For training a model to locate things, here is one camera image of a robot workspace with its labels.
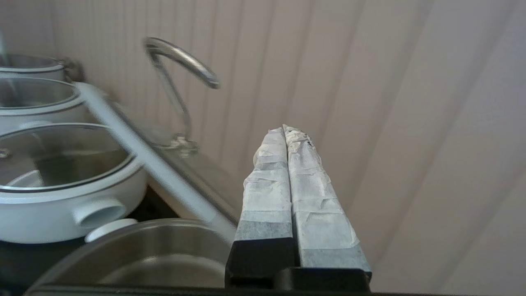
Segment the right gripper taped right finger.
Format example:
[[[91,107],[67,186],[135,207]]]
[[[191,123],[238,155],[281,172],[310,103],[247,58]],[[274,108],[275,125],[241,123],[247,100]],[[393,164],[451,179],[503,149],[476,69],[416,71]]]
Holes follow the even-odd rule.
[[[285,126],[292,217],[300,266],[370,272],[360,240],[338,200],[310,136]]]

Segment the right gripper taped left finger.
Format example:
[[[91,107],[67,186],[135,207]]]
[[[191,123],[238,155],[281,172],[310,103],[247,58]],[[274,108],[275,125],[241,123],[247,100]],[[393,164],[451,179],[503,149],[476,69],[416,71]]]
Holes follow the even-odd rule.
[[[242,213],[225,268],[226,288],[272,288],[295,266],[291,185],[284,129],[271,129],[244,180]]]

